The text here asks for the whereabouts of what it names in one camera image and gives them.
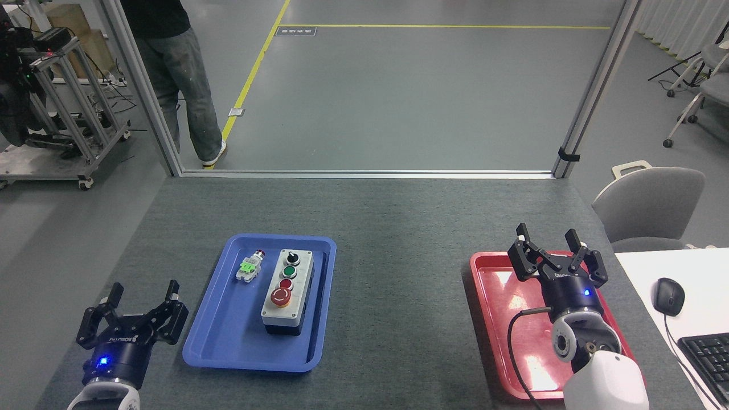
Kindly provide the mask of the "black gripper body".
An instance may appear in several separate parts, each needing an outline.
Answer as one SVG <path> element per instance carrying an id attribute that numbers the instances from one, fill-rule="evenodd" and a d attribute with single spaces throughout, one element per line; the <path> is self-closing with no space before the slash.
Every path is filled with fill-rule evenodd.
<path id="1" fill-rule="evenodd" d="M 585 309 L 604 314 L 604 307 L 599 299 L 597 289 L 605 284 L 605 275 L 600 272 L 589 273 L 583 268 L 576 272 L 555 272 L 545 267 L 540 272 L 540 285 L 544 305 L 550 307 L 550 322 L 559 317 Z"/>
<path id="2" fill-rule="evenodd" d="M 102 333 L 90 360 L 83 365 L 84 385 L 93 380 L 112 380 L 129 384 L 140 390 L 148 370 L 153 340 L 144 335 Z"/>

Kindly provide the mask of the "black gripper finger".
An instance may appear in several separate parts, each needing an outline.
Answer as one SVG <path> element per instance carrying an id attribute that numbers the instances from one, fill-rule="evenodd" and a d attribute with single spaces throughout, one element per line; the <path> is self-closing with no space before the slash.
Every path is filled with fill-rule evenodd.
<path id="1" fill-rule="evenodd" d="M 123 292 L 123 286 L 119 282 L 115 282 L 106 298 L 100 301 L 97 306 L 89 307 L 84 311 L 80 328 L 76 334 L 76 343 L 80 347 L 90 350 L 98 345 L 98 327 L 102 319 L 106 319 L 108 327 L 113 332 L 117 333 L 122 330 L 116 309 L 119 306 Z"/>
<path id="2" fill-rule="evenodd" d="M 179 283 L 170 280 L 166 298 L 156 308 L 136 321 L 139 334 L 148 335 L 148 341 L 175 345 L 184 329 L 189 310 L 179 300 Z"/>
<path id="3" fill-rule="evenodd" d="M 507 250 L 515 275 L 520 282 L 530 277 L 554 274 L 554 259 L 531 241 L 526 223 L 519 223 L 515 229 L 517 239 Z"/>
<path id="4" fill-rule="evenodd" d="M 583 244 L 573 228 L 564 237 L 572 254 L 562 261 L 562 286 L 598 289 L 607 283 L 608 275 L 601 252 Z"/>

